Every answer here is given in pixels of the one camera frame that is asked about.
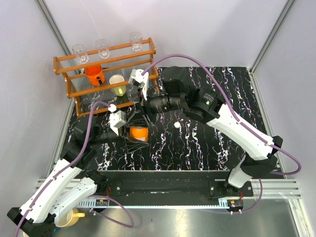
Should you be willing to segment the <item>orange juice bottle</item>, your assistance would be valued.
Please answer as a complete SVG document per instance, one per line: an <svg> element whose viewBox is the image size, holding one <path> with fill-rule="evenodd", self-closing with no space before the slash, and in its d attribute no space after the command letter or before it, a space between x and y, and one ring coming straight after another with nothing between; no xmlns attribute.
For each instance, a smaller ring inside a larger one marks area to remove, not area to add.
<svg viewBox="0 0 316 237"><path fill-rule="evenodd" d="M130 136L136 140L147 142L149 129L147 127L130 127Z"/></svg>

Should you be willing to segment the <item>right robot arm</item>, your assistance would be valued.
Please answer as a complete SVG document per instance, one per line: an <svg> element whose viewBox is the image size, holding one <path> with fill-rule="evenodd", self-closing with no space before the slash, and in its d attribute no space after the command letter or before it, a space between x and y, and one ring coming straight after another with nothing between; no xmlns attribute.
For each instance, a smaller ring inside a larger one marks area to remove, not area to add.
<svg viewBox="0 0 316 237"><path fill-rule="evenodd" d="M164 69L160 78L164 90L150 95L149 76L142 69L134 69L129 83L141 89L140 100L128 115L128 126L145 127L158 119L158 114L182 110L191 120L206 124L232 139L245 150L239 164L232 169L223 187L228 195L237 195L252 178L272 173L277 164L276 152L283 139L271 137L239 116L224 98L208 88L197 88L190 74L172 66Z"/></svg>

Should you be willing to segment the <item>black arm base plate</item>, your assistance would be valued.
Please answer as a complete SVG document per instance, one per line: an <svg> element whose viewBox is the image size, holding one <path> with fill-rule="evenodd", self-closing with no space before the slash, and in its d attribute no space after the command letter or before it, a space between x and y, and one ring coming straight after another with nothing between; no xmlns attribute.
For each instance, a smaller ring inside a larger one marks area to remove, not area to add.
<svg viewBox="0 0 316 237"><path fill-rule="evenodd" d="M225 188L227 171L101 171L97 193L123 204L215 204L220 198L253 197L251 182Z"/></svg>

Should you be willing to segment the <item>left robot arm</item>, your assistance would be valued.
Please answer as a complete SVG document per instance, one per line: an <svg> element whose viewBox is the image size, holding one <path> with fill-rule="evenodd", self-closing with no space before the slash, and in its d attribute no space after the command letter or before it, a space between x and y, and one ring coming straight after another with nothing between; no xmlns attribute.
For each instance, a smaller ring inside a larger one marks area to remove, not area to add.
<svg viewBox="0 0 316 237"><path fill-rule="evenodd" d="M85 168L95 157L95 146L115 143L125 154L148 146L148 127L131 126L119 113L110 115L103 128L95 116L83 116L74 127L74 139L60 154L52 172L34 195L21 207L11 208L7 216L16 232L30 237L50 237L63 217L84 199L98 198L94 209L101 210L108 199L120 195L121 180L109 179L99 171Z"/></svg>

